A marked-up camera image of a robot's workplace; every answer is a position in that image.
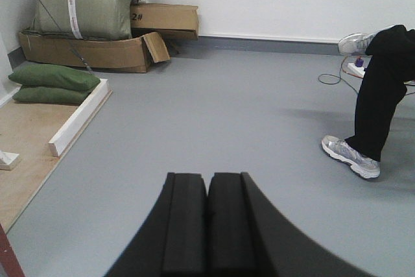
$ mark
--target white shoe sole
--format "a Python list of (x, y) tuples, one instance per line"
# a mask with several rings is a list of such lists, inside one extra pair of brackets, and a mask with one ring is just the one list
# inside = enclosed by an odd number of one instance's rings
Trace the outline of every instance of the white shoe sole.
[(338, 53), (340, 53), (342, 56), (355, 56), (355, 55), (361, 55), (362, 53), (358, 53), (358, 52), (356, 52), (356, 51), (354, 51), (354, 52), (344, 52), (344, 51), (342, 50), (342, 48), (343, 48), (342, 42), (346, 42), (346, 41), (348, 41), (350, 38), (355, 37), (355, 36), (360, 36), (360, 35), (366, 35), (366, 34), (365, 34), (365, 33), (363, 33), (363, 32), (356, 32), (355, 34), (350, 34), (350, 35), (348, 35), (348, 36), (343, 37), (342, 39), (340, 39), (340, 41), (337, 43), (337, 50), (338, 50)]
[(354, 173), (356, 173), (359, 177), (361, 177), (365, 180), (368, 180), (368, 179), (371, 179), (371, 178), (377, 178), (380, 175), (380, 172), (371, 173), (371, 172), (363, 171), (357, 163), (351, 161), (350, 159), (347, 159), (347, 158), (343, 157), (342, 155), (336, 154), (331, 149), (329, 149), (326, 146), (326, 144), (323, 143), (323, 141), (322, 141), (322, 148), (333, 159), (336, 159), (340, 162), (348, 164), (350, 166), (350, 169)]

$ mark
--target gray floor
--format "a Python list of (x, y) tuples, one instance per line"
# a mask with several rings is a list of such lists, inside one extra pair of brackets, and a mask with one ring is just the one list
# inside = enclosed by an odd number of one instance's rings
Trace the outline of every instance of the gray floor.
[(147, 74), (97, 73), (113, 95), (9, 231), (26, 275), (102, 276), (168, 172), (208, 185), (214, 172), (247, 171), (334, 254), (376, 276), (415, 276), (415, 95), (397, 109), (381, 177), (364, 181), (320, 147), (353, 131), (354, 91), (317, 80), (341, 60), (186, 48)]

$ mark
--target silver sneaker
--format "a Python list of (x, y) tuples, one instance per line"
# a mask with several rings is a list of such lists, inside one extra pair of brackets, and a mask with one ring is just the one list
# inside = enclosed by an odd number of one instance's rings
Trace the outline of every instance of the silver sneaker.
[(357, 33), (346, 36), (338, 42), (338, 51), (344, 56), (363, 55), (379, 32), (390, 29), (393, 26), (395, 25), (385, 27), (384, 29), (378, 30), (371, 34)]
[(377, 178), (381, 170), (379, 162), (351, 148), (343, 139), (335, 136), (325, 136), (322, 147), (330, 157), (350, 165), (350, 169), (364, 179)]

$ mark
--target red pole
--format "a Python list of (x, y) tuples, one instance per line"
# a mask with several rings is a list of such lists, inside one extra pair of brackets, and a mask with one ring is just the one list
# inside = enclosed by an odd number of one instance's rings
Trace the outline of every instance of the red pole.
[(6, 233), (0, 224), (0, 273), (6, 277), (25, 277)]

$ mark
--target white object on floor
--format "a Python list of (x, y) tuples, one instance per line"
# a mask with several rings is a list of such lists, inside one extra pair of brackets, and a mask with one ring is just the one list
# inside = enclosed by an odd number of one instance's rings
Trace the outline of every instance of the white object on floor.
[(13, 170), (19, 161), (19, 154), (0, 151), (0, 170)]
[(357, 67), (354, 63), (348, 63), (348, 69), (356, 76), (363, 78), (364, 67)]

